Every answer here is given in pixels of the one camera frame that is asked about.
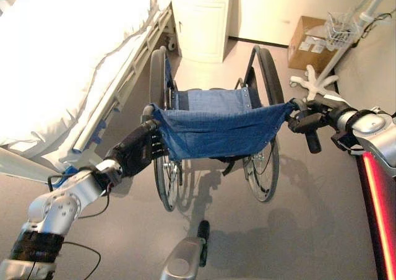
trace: cardboard box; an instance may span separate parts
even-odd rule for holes
[[[288,53],[289,68],[306,69],[312,65],[322,72],[337,50],[326,48],[325,20],[302,16],[291,38]]]

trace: white wall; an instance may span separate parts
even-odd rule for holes
[[[378,12],[390,12],[396,0],[383,0]],[[396,112],[396,13],[391,25],[378,25],[337,66],[338,88],[355,108],[375,105]]]
[[[233,0],[230,35],[288,45],[300,16],[325,19],[359,0]]]

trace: mattress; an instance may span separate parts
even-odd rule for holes
[[[64,138],[67,154],[169,2],[17,0],[0,17],[0,146],[32,158]]]

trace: white cabinet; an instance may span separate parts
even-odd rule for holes
[[[179,52],[187,59],[222,62],[231,0],[172,0]]]

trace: floor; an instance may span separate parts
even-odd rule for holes
[[[253,45],[229,41],[222,64],[195,63],[171,54],[179,89],[232,89],[238,77],[244,77]],[[286,49],[268,49],[285,100],[302,98],[306,91],[289,87],[288,79],[304,72],[287,68]],[[148,75],[147,66],[123,112],[105,133],[99,154],[139,124],[148,102]],[[304,136],[282,126],[280,178],[269,203],[254,199],[241,164],[223,177],[223,163],[192,160],[184,163],[184,198],[168,213],[158,198],[150,165],[115,188],[104,214],[77,221],[67,240],[102,254],[92,279],[158,279],[173,247],[185,236],[195,235],[198,223],[206,219],[211,225],[208,260],[198,280],[377,279],[356,162],[332,144],[331,128],[318,133],[322,152],[313,155]],[[5,176],[0,177],[0,187],[0,256],[4,258],[26,220],[28,205],[46,188]],[[86,213],[104,205],[105,199],[100,200]],[[55,279],[83,279],[96,260],[87,250],[65,245]]]

